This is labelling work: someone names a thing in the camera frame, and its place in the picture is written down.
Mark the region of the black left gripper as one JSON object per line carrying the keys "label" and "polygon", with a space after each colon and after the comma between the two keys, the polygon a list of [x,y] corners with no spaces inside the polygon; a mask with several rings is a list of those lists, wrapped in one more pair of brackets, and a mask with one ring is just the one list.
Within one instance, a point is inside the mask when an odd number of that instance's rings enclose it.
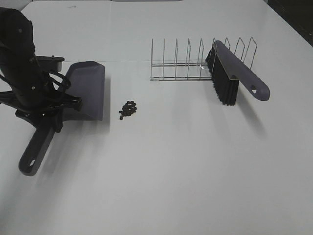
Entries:
{"label": "black left gripper", "polygon": [[15,116],[27,122],[41,122],[45,114],[53,115],[52,126],[56,133],[60,133],[63,127],[63,109],[70,108],[80,111],[82,99],[80,97],[64,94],[60,101],[49,101],[40,108],[17,108]]}

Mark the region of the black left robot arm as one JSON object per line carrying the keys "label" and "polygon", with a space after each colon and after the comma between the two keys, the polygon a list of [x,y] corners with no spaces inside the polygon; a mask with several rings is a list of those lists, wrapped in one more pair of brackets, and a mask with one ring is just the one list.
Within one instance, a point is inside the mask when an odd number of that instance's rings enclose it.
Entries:
{"label": "black left robot arm", "polygon": [[35,127],[46,117],[59,133],[64,108],[82,107],[81,98],[66,93],[70,80],[38,62],[32,22],[21,11],[5,7],[0,9],[0,70],[1,80],[11,88],[0,93],[0,102]]}

